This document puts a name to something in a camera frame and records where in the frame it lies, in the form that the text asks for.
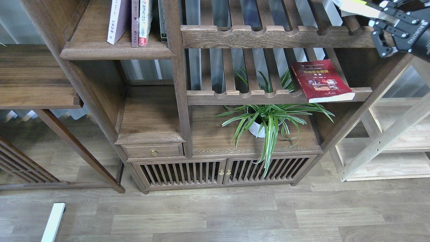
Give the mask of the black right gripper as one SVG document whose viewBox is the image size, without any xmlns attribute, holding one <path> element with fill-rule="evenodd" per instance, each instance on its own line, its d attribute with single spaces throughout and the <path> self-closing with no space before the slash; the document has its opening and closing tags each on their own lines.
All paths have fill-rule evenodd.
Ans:
<svg viewBox="0 0 430 242">
<path fill-rule="evenodd" d="M 371 37 L 378 54 L 385 58 L 398 51 L 406 51 L 428 62 L 430 9 L 404 12 L 397 7 L 401 2 L 384 0 L 378 5 L 367 2 L 367 6 L 377 11 L 370 17 L 374 19 L 370 20 L 369 25 L 373 27 Z"/>
</svg>

